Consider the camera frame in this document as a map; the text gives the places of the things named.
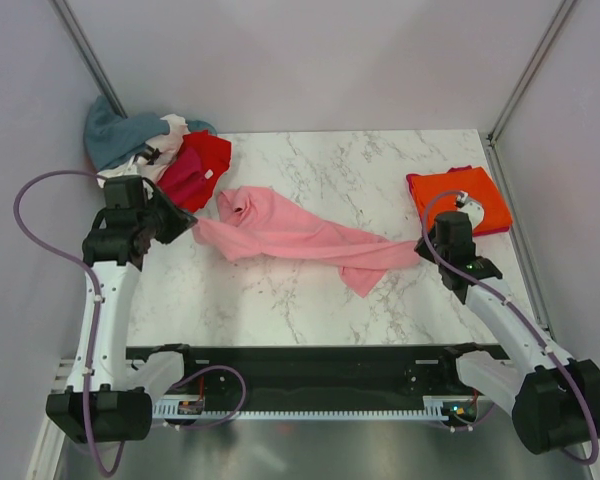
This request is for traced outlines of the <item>pink t-shirt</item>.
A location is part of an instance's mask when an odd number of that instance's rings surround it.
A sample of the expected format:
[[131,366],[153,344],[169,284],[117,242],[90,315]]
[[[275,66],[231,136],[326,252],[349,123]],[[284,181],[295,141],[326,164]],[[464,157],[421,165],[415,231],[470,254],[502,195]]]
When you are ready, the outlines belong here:
[[270,188],[224,190],[216,206],[219,218],[200,217],[193,235],[229,261],[267,255],[321,262],[337,267],[342,282],[360,297],[387,271],[419,263],[413,241],[393,242],[324,220]]

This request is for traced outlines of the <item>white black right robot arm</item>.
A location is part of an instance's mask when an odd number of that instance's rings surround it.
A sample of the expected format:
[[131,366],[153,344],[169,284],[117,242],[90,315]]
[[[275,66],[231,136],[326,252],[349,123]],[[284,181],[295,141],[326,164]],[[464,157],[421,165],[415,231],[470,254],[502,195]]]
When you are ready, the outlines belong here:
[[506,353],[497,360],[476,344],[449,347],[438,381],[457,394],[470,387],[506,412],[533,454],[566,451],[588,443],[585,458],[600,453],[600,369],[577,360],[508,298],[500,270],[476,253],[468,214],[443,212],[416,245],[416,253],[438,267],[443,285],[491,331]]

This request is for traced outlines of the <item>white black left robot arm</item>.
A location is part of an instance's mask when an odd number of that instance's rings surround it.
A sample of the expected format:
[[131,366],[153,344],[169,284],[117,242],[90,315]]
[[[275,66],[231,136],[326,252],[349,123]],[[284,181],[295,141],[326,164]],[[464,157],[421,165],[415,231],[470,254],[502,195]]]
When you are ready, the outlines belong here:
[[139,176],[104,182],[104,207],[82,243],[87,288],[79,346],[66,386],[46,413],[72,441],[144,439],[154,405],[172,387],[188,393],[199,369],[182,344],[158,346],[139,366],[127,357],[131,302],[152,242],[168,245],[195,225],[153,182]]

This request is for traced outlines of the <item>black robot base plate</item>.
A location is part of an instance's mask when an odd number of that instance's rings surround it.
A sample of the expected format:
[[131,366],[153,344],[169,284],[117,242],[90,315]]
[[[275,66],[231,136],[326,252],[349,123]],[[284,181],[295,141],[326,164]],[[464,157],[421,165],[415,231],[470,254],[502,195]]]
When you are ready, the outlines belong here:
[[220,410],[412,408],[425,396],[483,401],[462,384],[458,345],[181,347],[184,374],[216,369],[174,388]]

